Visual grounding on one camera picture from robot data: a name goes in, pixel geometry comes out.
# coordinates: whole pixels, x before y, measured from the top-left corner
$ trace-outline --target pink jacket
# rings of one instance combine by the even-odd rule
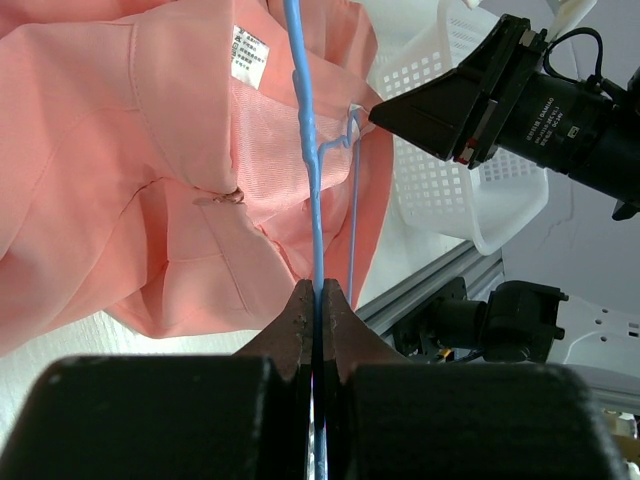
[[[365,82],[376,40],[360,5],[302,7],[322,142],[346,132],[351,104],[379,101]],[[312,274],[284,24],[282,0],[2,1],[0,352],[101,309],[152,337],[280,312]],[[234,26],[269,47],[259,88],[230,74]],[[374,129],[354,298],[391,170]],[[323,181],[327,276],[346,285],[350,151],[327,156]]]

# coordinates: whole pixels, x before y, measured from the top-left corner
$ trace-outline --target laundry basket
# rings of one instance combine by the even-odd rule
[[[384,100],[439,77],[466,58],[498,17],[462,0],[360,0],[378,35],[369,78]],[[394,138],[400,212],[413,227],[472,240],[490,255],[548,202],[546,171],[499,149],[474,170],[443,162]]]

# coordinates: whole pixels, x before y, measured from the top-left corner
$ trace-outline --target table surface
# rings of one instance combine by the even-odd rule
[[[412,229],[404,224],[395,198],[373,266],[361,295],[364,305],[444,255],[460,240]],[[258,332],[154,340],[97,313],[35,338],[0,358],[0,448],[9,435],[31,385],[55,360],[82,354],[231,354]]]

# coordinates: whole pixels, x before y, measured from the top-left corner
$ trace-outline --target pink fabric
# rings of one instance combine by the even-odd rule
[[[357,4],[302,4],[319,140],[333,139],[351,104],[379,102],[375,37]],[[230,76],[234,25],[271,49],[259,90]],[[3,0],[0,351],[101,309],[152,337],[258,329],[281,311],[312,274],[283,25],[282,0]],[[374,129],[355,298],[391,169]],[[346,285],[351,152],[328,155],[323,182],[327,276]]]

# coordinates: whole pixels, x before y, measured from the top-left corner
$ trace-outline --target garment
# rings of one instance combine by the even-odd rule
[[[360,5],[302,5],[321,143],[380,101],[376,41]],[[282,0],[5,0],[0,18],[0,351],[101,309],[152,337],[278,315],[313,271]],[[230,74],[234,26],[269,47],[259,88]],[[354,298],[390,135],[373,129],[361,156]],[[351,152],[331,151],[325,263],[343,285],[352,186]]]

